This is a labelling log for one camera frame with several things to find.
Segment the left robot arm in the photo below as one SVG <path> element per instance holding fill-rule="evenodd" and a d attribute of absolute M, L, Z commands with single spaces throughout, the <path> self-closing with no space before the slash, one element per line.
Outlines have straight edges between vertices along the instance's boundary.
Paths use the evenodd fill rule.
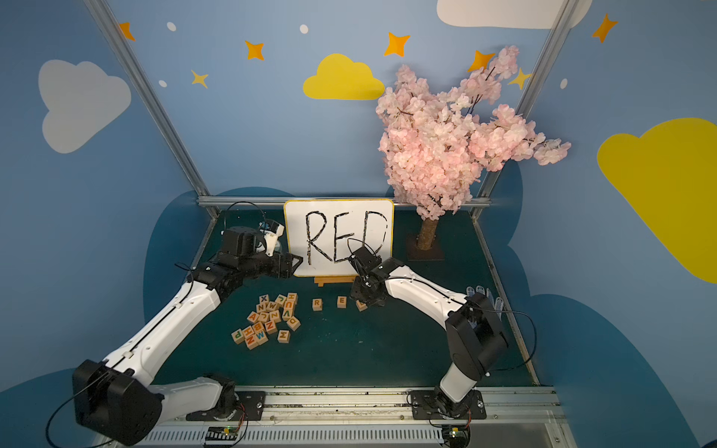
<path fill-rule="evenodd" d="M 290 278 L 302 257 L 276 252 L 218 255 L 191 270 L 177 295 L 124 345 L 99 362 L 86 360 L 72 377 L 76 422 L 126 446 L 179 416 L 229 419 L 239 408 L 235 382 L 220 375 L 165 386 L 153 382 L 192 330 L 242 287 L 261 276 Z"/>

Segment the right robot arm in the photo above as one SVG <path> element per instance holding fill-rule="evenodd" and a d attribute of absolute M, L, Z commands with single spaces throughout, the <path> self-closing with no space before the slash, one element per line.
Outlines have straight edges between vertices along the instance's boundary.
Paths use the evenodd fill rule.
<path fill-rule="evenodd" d="M 437 322 L 446 332 L 451 365 L 429 395 L 411 395 L 426 420 L 463 419 L 481 401 L 475 385 L 509 348 L 502 313 L 487 295 L 472 296 L 441 287 L 394 258 L 382 259 L 361 246 L 349 255 L 357 274 L 350 297 L 367 306 L 399 300 Z"/>

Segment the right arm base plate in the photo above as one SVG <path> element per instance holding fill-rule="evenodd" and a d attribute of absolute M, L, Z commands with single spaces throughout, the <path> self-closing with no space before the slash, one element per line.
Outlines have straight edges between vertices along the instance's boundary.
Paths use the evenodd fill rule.
<path fill-rule="evenodd" d="M 485 420 L 487 410 L 482 394 L 475 389 L 458 402 L 440 389 L 411 390 L 407 394 L 414 420 Z"/>

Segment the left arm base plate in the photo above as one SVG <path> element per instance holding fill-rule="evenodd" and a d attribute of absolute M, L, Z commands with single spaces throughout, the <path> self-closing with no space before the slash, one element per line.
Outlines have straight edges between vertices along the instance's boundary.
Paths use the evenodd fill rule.
<path fill-rule="evenodd" d="M 263 419 L 266 393 L 257 390 L 235 390 L 228 401 L 226 421 L 259 422 Z"/>

